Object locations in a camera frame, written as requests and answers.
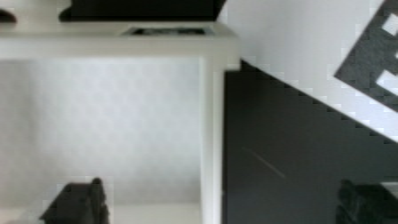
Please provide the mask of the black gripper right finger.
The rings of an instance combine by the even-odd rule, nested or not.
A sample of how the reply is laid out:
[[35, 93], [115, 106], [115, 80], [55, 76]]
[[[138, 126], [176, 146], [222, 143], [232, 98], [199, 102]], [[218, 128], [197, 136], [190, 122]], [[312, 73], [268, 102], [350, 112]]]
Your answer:
[[336, 224], [398, 224], [398, 198], [380, 184], [341, 181]]

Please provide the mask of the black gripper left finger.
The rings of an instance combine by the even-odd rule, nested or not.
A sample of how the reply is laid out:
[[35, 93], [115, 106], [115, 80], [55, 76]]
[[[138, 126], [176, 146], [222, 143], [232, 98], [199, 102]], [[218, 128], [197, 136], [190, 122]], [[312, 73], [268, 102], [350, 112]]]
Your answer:
[[39, 216], [44, 224], [110, 224], [103, 181], [67, 183]]

